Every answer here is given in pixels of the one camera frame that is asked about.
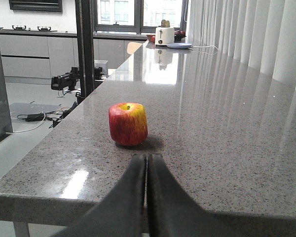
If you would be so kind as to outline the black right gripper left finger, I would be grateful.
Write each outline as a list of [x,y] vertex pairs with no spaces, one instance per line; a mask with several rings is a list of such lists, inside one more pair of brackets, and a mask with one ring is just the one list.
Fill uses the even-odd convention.
[[72,226],[55,237],[140,237],[145,199],[146,161],[133,155],[112,190]]

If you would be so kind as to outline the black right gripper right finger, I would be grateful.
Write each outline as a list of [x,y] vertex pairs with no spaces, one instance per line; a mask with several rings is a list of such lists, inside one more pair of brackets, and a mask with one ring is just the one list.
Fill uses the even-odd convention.
[[159,154],[148,155],[147,202],[151,237],[239,236],[182,189]]

